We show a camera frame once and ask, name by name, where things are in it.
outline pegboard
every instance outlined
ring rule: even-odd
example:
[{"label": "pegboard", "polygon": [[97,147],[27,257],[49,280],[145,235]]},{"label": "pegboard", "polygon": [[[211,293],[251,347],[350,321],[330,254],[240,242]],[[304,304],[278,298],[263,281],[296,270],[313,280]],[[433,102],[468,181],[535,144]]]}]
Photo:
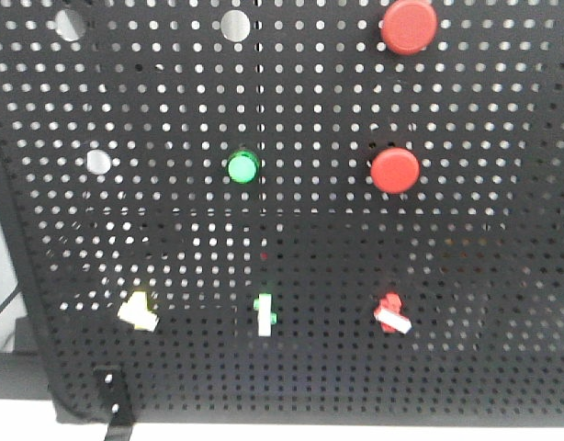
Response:
[{"label": "pegboard", "polygon": [[[564,0],[435,0],[411,57],[391,3],[0,0],[0,215],[60,406],[108,421],[119,366],[140,422],[564,425]],[[117,318],[141,289],[155,333]]]}]

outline hole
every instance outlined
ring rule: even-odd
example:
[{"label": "hole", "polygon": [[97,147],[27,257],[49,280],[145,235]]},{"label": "hole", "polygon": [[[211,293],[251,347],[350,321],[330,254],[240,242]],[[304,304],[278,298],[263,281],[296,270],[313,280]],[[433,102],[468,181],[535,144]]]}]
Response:
[{"label": "hole", "polygon": [[63,9],[55,16],[55,31],[66,41],[76,41],[86,33],[86,24],[78,12]]},{"label": "hole", "polygon": [[232,10],[227,12],[220,21],[220,31],[229,41],[238,43],[249,36],[252,24],[243,11]]},{"label": "hole", "polygon": [[111,166],[110,156],[102,150],[91,150],[86,155],[86,169],[94,175],[105,175]]}]

